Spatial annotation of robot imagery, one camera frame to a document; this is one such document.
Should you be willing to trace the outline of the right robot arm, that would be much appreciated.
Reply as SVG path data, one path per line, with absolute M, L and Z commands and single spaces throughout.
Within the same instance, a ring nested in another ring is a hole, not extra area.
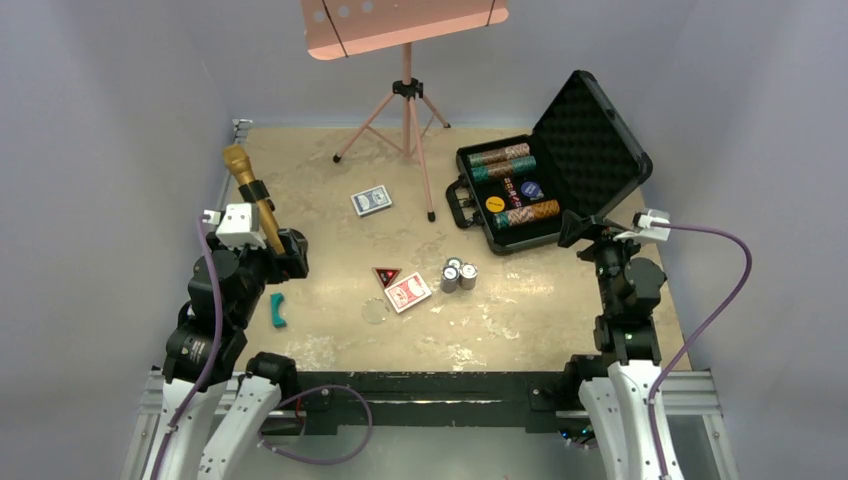
M 598 215 L 563 216 L 558 244 L 589 241 L 578 257 L 594 267 L 602 311 L 593 330 L 596 353 L 571 357 L 561 392 L 588 414 L 610 479 L 683 476 L 660 390 L 667 374 L 653 319 L 667 277 L 639 255 L 669 234 L 667 214 L 651 209 L 636 213 L 630 227 Z

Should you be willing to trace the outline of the red playing card deck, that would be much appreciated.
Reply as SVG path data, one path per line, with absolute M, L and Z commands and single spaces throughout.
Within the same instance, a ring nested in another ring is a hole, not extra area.
M 432 290 L 421 274 L 415 272 L 385 288 L 384 294 L 394 311 L 400 314 L 428 299 Z

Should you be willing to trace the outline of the grey poker chip stack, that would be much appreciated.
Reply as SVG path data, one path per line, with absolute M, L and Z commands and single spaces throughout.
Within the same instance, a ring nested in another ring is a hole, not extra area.
M 472 290 L 476 286 L 479 269 L 472 263 L 462 263 L 459 268 L 459 286 L 464 290 Z
M 440 289 L 444 293 L 453 293 L 459 285 L 459 270 L 452 266 L 446 265 L 443 267 L 440 277 Z
M 450 266 L 450 267 L 456 269 L 457 271 L 459 271 L 461 269 L 462 264 L 463 264 L 462 260 L 458 257 L 449 257 L 446 261 L 447 266 Z

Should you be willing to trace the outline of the blue playing card deck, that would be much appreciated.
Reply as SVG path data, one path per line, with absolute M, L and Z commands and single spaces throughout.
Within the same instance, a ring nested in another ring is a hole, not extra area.
M 378 185 L 351 196 L 354 211 L 358 217 L 365 217 L 393 205 L 393 201 L 384 185 Z

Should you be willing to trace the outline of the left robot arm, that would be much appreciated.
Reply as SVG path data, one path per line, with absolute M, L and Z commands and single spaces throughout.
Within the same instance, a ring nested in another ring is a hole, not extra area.
M 248 362 L 235 411 L 210 431 L 261 295 L 268 285 L 307 277 L 308 242 L 297 230 L 281 229 L 283 251 L 276 253 L 267 246 L 230 249 L 213 233 L 197 233 L 202 255 L 165 344 L 164 424 L 152 444 L 147 479 L 223 477 L 256 436 L 259 416 L 289 407 L 301 390 L 293 359 L 261 352 Z

